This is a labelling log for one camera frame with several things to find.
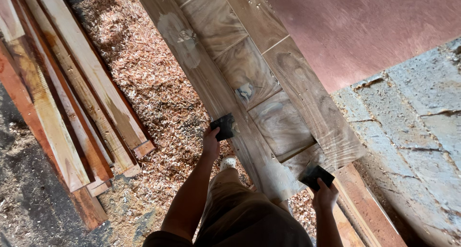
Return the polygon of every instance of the sanding block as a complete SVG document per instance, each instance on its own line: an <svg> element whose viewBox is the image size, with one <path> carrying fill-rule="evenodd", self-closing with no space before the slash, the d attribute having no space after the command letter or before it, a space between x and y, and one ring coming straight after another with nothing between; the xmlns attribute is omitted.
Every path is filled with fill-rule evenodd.
<svg viewBox="0 0 461 247"><path fill-rule="evenodd" d="M319 191L320 186L317 178L321 178L327 187L330 187L335 177L314 162L309 162L299 177L299 181L309 186L315 191Z"/></svg>
<svg viewBox="0 0 461 247"><path fill-rule="evenodd" d="M216 134L216 139L219 141L233 138L240 134L238 130L237 123L234 120L232 113L226 114L223 117L220 117L217 120L214 120L210 123L211 130L215 130L217 127L220 128L218 134Z"/></svg>

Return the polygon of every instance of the person's left hand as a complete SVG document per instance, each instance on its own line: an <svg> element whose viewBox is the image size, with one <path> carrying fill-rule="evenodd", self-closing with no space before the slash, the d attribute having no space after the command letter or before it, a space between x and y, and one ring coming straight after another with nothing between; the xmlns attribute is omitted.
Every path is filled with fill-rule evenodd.
<svg viewBox="0 0 461 247"><path fill-rule="evenodd" d="M211 131L211 127L208 128L203 133L203 151L202 157L206 157L215 161L220 152L220 146L218 140L216 140L216 134L219 132L219 127Z"/></svg>

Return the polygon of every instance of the dirt floor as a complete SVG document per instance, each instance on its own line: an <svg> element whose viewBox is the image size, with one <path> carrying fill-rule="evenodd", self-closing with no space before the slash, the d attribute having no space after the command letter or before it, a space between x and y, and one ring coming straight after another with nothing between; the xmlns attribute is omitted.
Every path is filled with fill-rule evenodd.
<svg viewBox="0 0 461 247"><path fill-rule="evenodd" d="M159 229L177 190L193 170L201 152L201 135L210 119L138 0L68 1L109 67L114 81L146 126L157 149L139 160L142 167L139 175L133 178L116 175L112 180L112 189L99 196L109 221L91 233L84 232L74 211L68 211L71 213L70 218L60 213L63 211L56 212L54 206L59 204L50 200L55 197L49 192L51 195L43 196L44 201L49 203L40 215L52 212L57 222L56 229L54 226L47 227L47 233L44 234L38 230L41 226L39 218L31 216L25 207L16 207L14 200L8 198L15 190L25 191L36 186L30 183L18 186L21 182L15 180L5 184L2 182L0 202L4 201L7 208L5 205L0 207L0 215L6 216L0 222L4 228L0 233L5 234L0 234L0 242L5 246L34 246L33 239L42 239L37 245L42 246L46 242L52 243L51 239L54 239L57 241L54 244L56 246L141 246L150 232ZM43 152L37 147L27 127L21 125L20 117L17 120L21 129L17 128L16 123L5 124L4 129L11 134L12 142L5 146L5 152L11 156L14 155L11 151L23 152L24 143L21 141L24 141L26 145L33 145L35 152L31 153L31 158L41 156L41 165L46 166ZM227 143L223 143L221 149L220 159L233 154ZM250 186L251 180L240 164L238 170L242 183ZM217 171L218 162L212 176ZM31 177L36 175L33 170L27 172ZM68 197L61 198L69 202ZM302 191L292 197L290 205L294 217L314 239L315 213L308 192ZM64 228L62 217L68 222L72 221L73 233ZM54 224L52 220L45 221L50 225ZM60 233L55 236L54 231L58 228ZM25 240L19 241L15 234Z"/></svg>

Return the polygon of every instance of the white shoe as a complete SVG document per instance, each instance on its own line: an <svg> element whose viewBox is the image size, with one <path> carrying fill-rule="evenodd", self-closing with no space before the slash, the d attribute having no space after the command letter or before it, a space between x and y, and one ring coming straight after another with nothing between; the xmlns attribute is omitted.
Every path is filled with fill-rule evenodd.
<svg viewBox="0 0 461 247"><path fill-rule="evenodd" d="M219 166L219 171L223 171L227 168L235 168L235 163L237 162L237 157L233 155L228 155L223 158L221 165Z"/></svg>

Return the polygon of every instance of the concrete wall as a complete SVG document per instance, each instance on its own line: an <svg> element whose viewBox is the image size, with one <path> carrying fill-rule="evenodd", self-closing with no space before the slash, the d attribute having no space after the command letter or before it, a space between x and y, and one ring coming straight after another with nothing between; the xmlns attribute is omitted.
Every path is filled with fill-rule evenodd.
<svg viewBox="0 0 461 247"><path fill-rule="evenodd" d="M433 246L461 245L461 38L332 93L383 195Z"/></svg>

